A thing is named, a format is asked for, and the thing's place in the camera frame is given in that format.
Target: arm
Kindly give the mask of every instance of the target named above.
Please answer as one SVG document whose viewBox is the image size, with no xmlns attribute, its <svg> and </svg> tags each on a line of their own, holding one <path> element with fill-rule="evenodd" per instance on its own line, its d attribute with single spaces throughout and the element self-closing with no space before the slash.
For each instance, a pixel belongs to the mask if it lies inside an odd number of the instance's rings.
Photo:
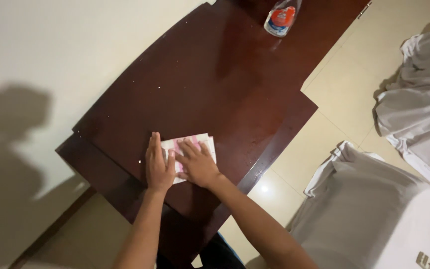
<svg viewBox="0 0 430 269">
<path fill-rule="evenodd" d="M 132 231 L 117 256 L 115 269 L 153 269 L 159 245 L 162 205 L 175 178 L 175 154 L 169 151 L 167 167 L 162 157 L 159 133 L 152 133 L 146 152 L 147 191 Z"/>
<path fill-rule="evenodd" d="M 218 171 L 207 147 L 200 143 L 199 151 L 190 141 L 179 143 L 184 156 L 177 155 L 187 173 L 178 176 L 207 188 L 229 208 L 248 241 L 272 269 L 316 269 L 304 249 L 266 211 L 240 192 Z"/>
</svg>

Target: forearm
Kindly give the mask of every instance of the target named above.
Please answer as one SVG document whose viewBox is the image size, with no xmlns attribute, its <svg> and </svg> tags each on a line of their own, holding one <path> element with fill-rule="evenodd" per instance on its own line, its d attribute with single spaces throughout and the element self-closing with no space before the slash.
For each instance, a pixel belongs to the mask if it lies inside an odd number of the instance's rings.
<svg viewBox="0 0 430 269">
<path fill-rule="evenodd" d="M 229 208 L 248 241 L 270 268 L 317 268 L 291 235 L 226 177 L 219 176 L 209 190 Z"/>
<path fill-rule="evenodd" d="M 150 189 L 146 191 L 131 235 L 119 253 L 114 268 L 153 269 L 157 258 L 164 197 L 165 193 Z"/>
</svg>

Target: red label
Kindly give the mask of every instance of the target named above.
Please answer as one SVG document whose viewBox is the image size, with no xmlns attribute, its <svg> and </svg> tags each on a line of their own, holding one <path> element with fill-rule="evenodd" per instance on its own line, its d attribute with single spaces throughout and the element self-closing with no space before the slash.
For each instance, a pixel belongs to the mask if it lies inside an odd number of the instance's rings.
<svg viewBox="0 0 430 269">
<path fill-rule="evenodd" d="M 271 21 L 276 26 L 291 26 L 295 17 L 295 8 L 278 9 L 271 14 Z"/>
</svg>

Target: bottle label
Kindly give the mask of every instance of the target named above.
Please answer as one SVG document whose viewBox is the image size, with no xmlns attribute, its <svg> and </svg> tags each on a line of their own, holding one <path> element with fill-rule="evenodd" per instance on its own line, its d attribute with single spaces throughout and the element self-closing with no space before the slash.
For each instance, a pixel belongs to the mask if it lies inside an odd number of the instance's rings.
<svg viewBox="0 0 430 269">
<path fill-rule="evenodd" d="M 293 24 L 295 18 L 295 7 L 287 7 L 286 9 L 277 9 L 271 14 L 268 24 L 272 28 L 272 32 L 278 35 L 284 35 Z"/>
</svg>

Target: white wall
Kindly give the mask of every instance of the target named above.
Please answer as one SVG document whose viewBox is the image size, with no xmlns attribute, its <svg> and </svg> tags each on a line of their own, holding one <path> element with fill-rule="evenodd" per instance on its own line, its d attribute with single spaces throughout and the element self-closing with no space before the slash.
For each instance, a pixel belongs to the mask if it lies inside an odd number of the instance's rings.
<svg viewBox="0 0 430 269">
<path fill-rule="evenodd" d="M 54 149 L 203 0 L 0 0 L 0 267 L 86 188 Z"/>
</svg>

